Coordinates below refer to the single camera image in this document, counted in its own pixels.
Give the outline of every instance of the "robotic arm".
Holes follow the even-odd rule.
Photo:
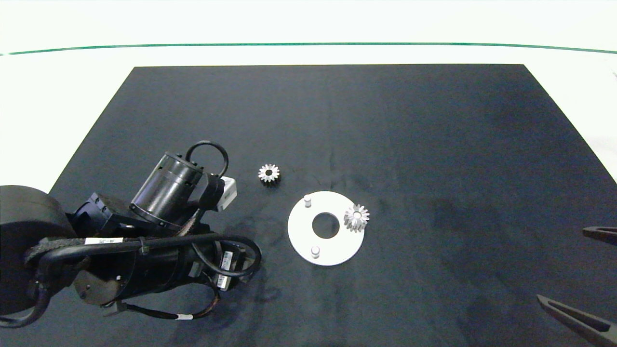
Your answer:
[[[220,173],[205,173],[191,161],[203,145],[223,155]],[[23,317],[0,317],[0,327],[36,321],[50,298],[71,284],[81,299],[100,305],[107,316],[133,311],[162,319],[205,317],[218,303],[219,291],[247,282],[261,261],[252,240],[216,234],[200,222],[205,211],[222,211],[237,196],[235,181],[223,176],[227,166],[222,146],[200,141],[184,158],[165,153],[130,203],[93,193],[73,214],[65,214],[42,191],[0,186],[0,314],[32,308]],[[200,181],[205,188],[197,188]],[[123,301],[189,283],[213,291],[210,304],[195,314]]]

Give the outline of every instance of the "barcode sticker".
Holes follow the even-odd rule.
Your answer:
[[[225,253],[223,253],[223,260],[221,261],[221,269],[229,270],[231,268],[232,258],[233,258],[233,252],[225,251]],[[219,274],[218,280],[217,280],[217,287],[221,289],[227,289],[229,280],[230,280],[229,276]]]
[[[102,243],[121,243],[122,237],[86,237],[84,245],[100,245]]]

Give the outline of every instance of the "bevel gear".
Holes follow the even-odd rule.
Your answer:
[[[259,179],[266,186],[273,186],[281,181],[281,171],[274,164],[265,164],[259,169]]]
[[[364,206],[353,205],[345,211],[343,221],[348,229],[355,232],[363,232],[370,219],[368,218],[369,215],[370,213],[368,213]]]

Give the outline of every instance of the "black cylinder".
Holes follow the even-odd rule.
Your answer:
[[[166,152],[133,198],[130,208],[161,227],[177,230],[188,199],[203,176],[197,164]]]
[[[77,237],[54,198],[26,186],[0,186],[1,315],[34,306],[27,294],[34,269],[24,266],[23,254],[51,236]]]

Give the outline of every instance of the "black cable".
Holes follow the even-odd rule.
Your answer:
[[[203,276],[207,279],[206,283],[203,283],[207,286],[209,286],[212,291],[214,292],[214,297],[212,298],[212,300],[210,301],[210,304],[208,306],[206,306],[205,309],[194,313],[194,314],[175,314],[175,313],[169,313],[169,312],[163,312],[163,311],[157,311],[157,310],[153,310],[153,309],[146,309],[140,306],[136,306],[136,305],[131,305],[131,304],[126,304],[126,310],[127,311],[133,311],[133,312],[137,312],[137,313],[141,313],[141,314],[145,314],[147,316],[150,317],[154,317],[154,318],[160,318],[160,319],[174,319],[174,320],[194,320],[194,319],[200,319],[203,318],[205,316],[207,316],[208,314],[210,314],[210,312],[212,312],[212,309],[214,308],[214,306],[216,306],[218,304],[218,302],[221,300],[221,296],[220,293],[218,292],[218,288],[212,283],[210,277],[208,277],[207,274],[203,274]]]
[[[193,249],[197,248],[196,253],[200,257],[200,259],[204,261],[206,266],[210,267],[212,270],[214,270],[215,272],[219,274],[230,276],[230,277],[237,277],[237,276],[245,276],[245,275],[251,274],[252,272],[256,271],[261,261],[261,258],[262,258],[262,253],[261,253],[261,250],[259,249],[259,246],[257,246],[257,244],[251,241],[250,239],[243,237],[243,236],[219,235],[215,233],[210,233],[210,234],[203,234],[203,235],[188,235],[188,236],[182,236],[182,237],[156,238],[156,239],[145,240],[145,241],[144,240],[133,241],[133,240],[134,239],[129,239],[129,240],[125,239],[124,242],[120,242],[120,243],[66,246],[63,248],[53,249],[51,251],[48,251],[39,260],[38,268],[36,270],[35,278],[37,279],[39,284],[37,287],[37,292],[36,292],[37,299],[36,299],[36,304],[35,304],[34,309],[27,316],[21,317],[21,318],[0,317],[0,327],[3,327],[3,328],[24,327],[36,321],[43,315],[43,313],[47,309],[47,306],[49,305],[49,299],[51,298],[51,295],[49,294],[48,289],[46,288],[47,283],[51,282],[53,278],[53,276],[51,275],[51,269],[53,268],[53,265],[59,261],[64,261],[64,260],[74,259],[74,258],[79,258],[79,257],[95,256],[98,254],[115,254],[115,253],[132,252],[132,251],[137,251],[142,247],[164,248],[164,247],[184,246],[190,243],[193,246]],[[235,242],[240,242],[240,243],[245,244],[246,246],[253,249],[253,252],[255,253],[255,260],[253,264],[251,264],[251,266],[249,266],[245,270],[238,271],[238,272],[230,272],[230,271],[219,268],[218,266],[210,262],[204,256],[201,250],[197,247],[198,243],[213,242],[213,241],[232,241],[232,242],[235,241]],[[206,315],[208,312],[210,312],[210,310],[212,310],[213,305],[216,305],[216,303],[218,302],[218,291],[215,289],[215,286],[211,285],[211,287],[213,288],[213,290],[215,290],[215,299],[213,299],[212,303],[210,303],[210,305],[206,309],[204,309],[201,312],[198,312],[197,314],[194,314],[193,319],[195,319],[195,316],[202,317]],[[134,306],[134,305],[131,305],[131,308],[134,311],[140,311],[141,313],[148,314],[149,316],[151,316],[152,314],[156,314],[157,312],[154,310],[143,309],[141,307]],[[177,314],[175,314],[173,319],[180,319],[180,317]]]
[[[42,283],[39,283],[36,287],[36,304],[32,311],[29,314],[19,317],[19,318],[8,318],[8,317],[0,317],[0,327],[1,328],[21,328],[25,327],[28,324],[33,323],[35,320],[39,319],[47,306],[49,305],[49,299],[51,295],[49,291]]]
[[[255,260],[253,264],[251,264],[251,266],[247,267],[246,269],[240,270],[240,271],[229,271],[229,270],[221,269],[218,265],[211,262],[210,259],[208,259],[205,256],[205,254],[201,251],[201,249],[199,249],[199,247],[195,243],[192,243],[191,246],[193,247],[193,251],[195,251],[195,253],[197,254],[197,257],[199,257],[199,259],[207,267],[209,267],[211,270],[213,270],[214,272],[218,274],[229,276],[229,277],[242,277],[242,276],[250,275],[257,270],[259,263],[262,260],[262,252],[256,243],[254,243],[251,239],[248,239],[243,236],[228,236],[227,240],[222,240],[222,241],[237,241],[237,242],[243,243],[246,246],[248,246],[255,253]]]
[[[221,172],[218,174],[218,177],[222,177],[225,174],[225,172],[227,172],[227,167],[230,164],[230,158],[227,155],[227,151],[225,151],[225,148],[223,148],[223,146],[221,146],[220,144],[216,142],[208,141],[208,140],[197,142],[196,144],[189,147],[189,149],[186,151],[186,155],[184,156],[184,158],[186,159],[186,161],[191,162],[191,155],[193,154],[193,150],[195,150],[199,146],[206,146],[206,145],[213,146],[214,148],[218,149],[218,151],[221,152],[221,154],[223,155],[223,160],[225,162],[225,165],[223,166],[223,170],[221,170]]]

